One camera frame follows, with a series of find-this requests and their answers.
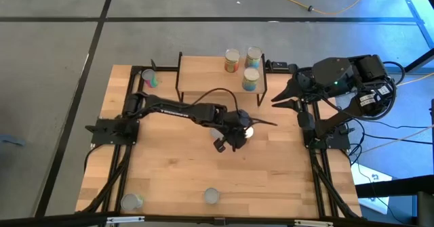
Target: concrete floor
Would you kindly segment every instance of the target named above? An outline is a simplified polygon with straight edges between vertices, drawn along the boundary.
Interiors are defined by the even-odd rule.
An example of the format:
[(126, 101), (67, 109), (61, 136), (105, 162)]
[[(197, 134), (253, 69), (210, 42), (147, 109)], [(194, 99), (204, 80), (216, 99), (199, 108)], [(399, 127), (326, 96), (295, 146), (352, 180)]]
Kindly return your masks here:
[[(353, 0), (303, 1), (333, 11)], [(99, 16), (103, 4), (104, 0), (0, 0), (0, 16)], [(318, 16), (285, 0), (113, 0), (108, 15)], [(363, 0), (341, 16), (411, 17), (411, 13), (404, 0)], [(23, 148), (0, 146), (0, 219), (33, 214), (95, 26), (0, 24), (0, 40), (7, 40), (0, 43), (0, 94), (5, 98), (0, 103), (0, 133), (27, 141)], [(222, 55), (228, 47), (245, 53), (249, 45), (262, 47), (267, 58), (300, 66), (310, 66), (329, 56), (359, 54), (378, 54), (383, 60), (406, 65), (429, 49), (414, 24), (106, 23), (47, 214), (74, 211), (91, 138), (84, 125), (96, 120), (113, 64), (148, 65), (152, 58), (157, 65), (174, 66), (178, 51), (188, 55)], [(421, 120), (391, 119), (387, 123), (429, 124), (426, 108), (433, 98), (434, 80), (423, 83), (431, 88), (408, 85), (400, 89), (402, 93), (393, 111), (397, 115), (416, 111)], [(377, 125), (366, 127), (373, 134), (397, 136), (395, 131), (383, 127), (379, 133)], [(419, 139), (429, 141), (430, 136)], [(362, 157), (361, 162), (398, 178), (432, 170), (432, 158), (427, 158), (431, 151), (412, 150), (405, 144), (396, 146), (400, 150), (393, 154), (390, 149), (377, 150), (371, 157)], [(396, 159), (412, 166), (397, 169)]]

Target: yellow cable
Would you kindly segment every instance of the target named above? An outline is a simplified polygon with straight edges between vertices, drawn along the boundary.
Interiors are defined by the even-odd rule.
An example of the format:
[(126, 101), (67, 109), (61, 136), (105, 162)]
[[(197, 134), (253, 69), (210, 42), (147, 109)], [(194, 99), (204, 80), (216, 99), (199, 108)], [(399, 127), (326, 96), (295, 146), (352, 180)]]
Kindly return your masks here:
[(427, 78), (427, 77), (430, 77), (431, 75), (434, 75), (434, 73), (427, 74), (427, 75), (425, 75), (424, 77), (421, 77), (421, 78), (418, 78), (418, 79), (414, 79), (414, 80), (411, 80), (411, 81), (407, 81), (407, 82), (401, 83), (401, 84), (399, 84), (399, 85), (397, 85), (397, 86), (407, 85), (407, 84), (409, 84), (409, 83), (413, 83), (413, 82), (416, 82), (416, 81), (420, 81), (421, 79), (425, 79), (425, 78)]
[[(304, 7), (304, 8), (306, 8), (307, 10), (309, 10), (309, 6), (307, 6), (307, 5), (304, 5), (304, 4), (302, 4), (302, 3), (300, 3), (300, 2), (297, 2), (297, 1), (295, 1), (295, 0), (288, 0), (288, 1), (291, 1), (292, 3), (295, 3), (295, 4), (297, 4), (297, 5), (301, 6), (301, 7)], [(344, 8), (344, 9), (342, 9), (342, 10), (340, 10), (340, 11), (337, 11), (337, 12), (323, 12), (323, 11), (316, 10), (316, 9), (314, 9), (314, 8), (312, 8), (312, 11), (317, 12), (317, 13), (320, 13), (320, 14), (336, 15), (336, 14), (343, 13), (343, 12), (347, 11), (348, 9), (351, 9), (352, 7), (354, 7), (354, 5), (356, 5), (356, 4), (359, 3), (359, 2), (360, 2), (360, 0), (356, 0), (356, 1), (355, 1), (353, 4), (351, 4), (350, 6)]]

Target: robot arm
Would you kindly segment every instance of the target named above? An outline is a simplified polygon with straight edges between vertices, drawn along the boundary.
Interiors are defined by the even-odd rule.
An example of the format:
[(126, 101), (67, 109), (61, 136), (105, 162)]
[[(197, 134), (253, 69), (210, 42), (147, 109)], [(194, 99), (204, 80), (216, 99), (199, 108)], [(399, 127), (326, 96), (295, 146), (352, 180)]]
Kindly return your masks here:
[(186, 104), (148, 95), (144, 92), (132, 94), (127, 98), (123, 116), (130, 119), (140, 119), (152, 112), (187, 118), (200, 126), (217, 129), (223, 135), (222, 139), (217, 139), (214, 142), (218, 152), (223, 152), (226, 149), (224, 147), (225, 142), (232, 146), (234, 152), (236, 149), (240, 149), (247, 142), (246, 129), (254, 123), (276, 125), (250, 118), (244, 110), (228, 112), (226, 106), (219, 104)]
[[(379, 119), (388, 113), (395, 101), (396, 86), (387, 76), (384, 64), (376, 55), (327, 58), (311, 68), (298, 68), (293, 64), (291, 69), (294, 71), (293, 76), (286, 88), (271, 101), (298, 98), (298, 100), (290, 99), (276, 103), (273, 106), (291, 108), (301, 113), (306, 113), (301, 109), (301, 103), (324, 100), (334, 106), (338, 113), (329, 119), (313, 122), (312, 116), (305, 115), (301, 118), (309, 122), (299, 120), (301, 125), (314, 125), (315, 137), (319, 139), (323, 139), (348, 120)], [(328, 98), (352, 91), (356, 95), (351, 99), (349, 106), (343, 110), (327, 101)]]

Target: cup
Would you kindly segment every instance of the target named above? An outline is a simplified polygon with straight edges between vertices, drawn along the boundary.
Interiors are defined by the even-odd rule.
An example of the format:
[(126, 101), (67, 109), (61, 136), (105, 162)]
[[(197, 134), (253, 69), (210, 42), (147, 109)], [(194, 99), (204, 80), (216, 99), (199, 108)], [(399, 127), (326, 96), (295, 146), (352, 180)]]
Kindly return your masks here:
[(122, 197), (121, 207), (125, 211), (133, 211), (143, 206), (143, 197), (138, 194), (126, 194)]
[(144, 70), (142, 72), (142, 78), (144, 79), (144, 82), (151, 88), (157, 87), (158, 81), (157, 81), (157, 75), (155, 74), (155, 71), (151, 69)]
[(220, 199), (220, 193), (215, 188), (208, 188), (205, 190), (203, 197), (205, 198), (206, 203), (216, 204), (218, 202), (218, 200)]

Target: wooden tabletop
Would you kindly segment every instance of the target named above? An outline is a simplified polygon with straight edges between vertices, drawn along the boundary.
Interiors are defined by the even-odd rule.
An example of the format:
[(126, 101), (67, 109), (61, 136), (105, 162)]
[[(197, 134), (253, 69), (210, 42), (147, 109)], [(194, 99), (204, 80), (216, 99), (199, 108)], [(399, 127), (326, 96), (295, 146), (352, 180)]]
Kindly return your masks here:
[[(114, 118), (121, 113), (131, 66), (115, 65), (108, 82), (101, 116)], [(192, 121), (154, 113), (141, 120), (140, 135), (133, 147), (125, 193), (144, 197), (142, 209), (152, 215), (226, 216), (262, 218), (318, 218), (311, 164), (303, 146), (296, 113), (272, 108), (271, 98), (286, 86), (289, 75), (267, 74), (268, 92), (260, 107), (256, 96), (237, 94), (239, 107), (250, 116), (272, 121), (278, 127), (255, 125), (254, 135), (237, 152), (230, 148), (218, 153), (210, 129)], [(157, 88), (145, 92), (177, 100), (175, 72), (158, 72)], [(192, 102), (197, 96), (185, 96)], [(228, 106), (228, 94), (212, 94), (203, 102)], [(322, 118), (335, 113), (319, 103)], [(77, 210), (87, 207), (104, 186), (113, 146), (102, 146), (89, 157)], [(333, 183), (351, 209), (361, 214), (348, 159), (338, 150), (328, 150)], [(207, 188), (217, 189), (219, 203), (203, 200)], [(325, 210), (330, 215), (328, 196), (323, 187)], [(114, 197), (111, 198), (113, 209)]]

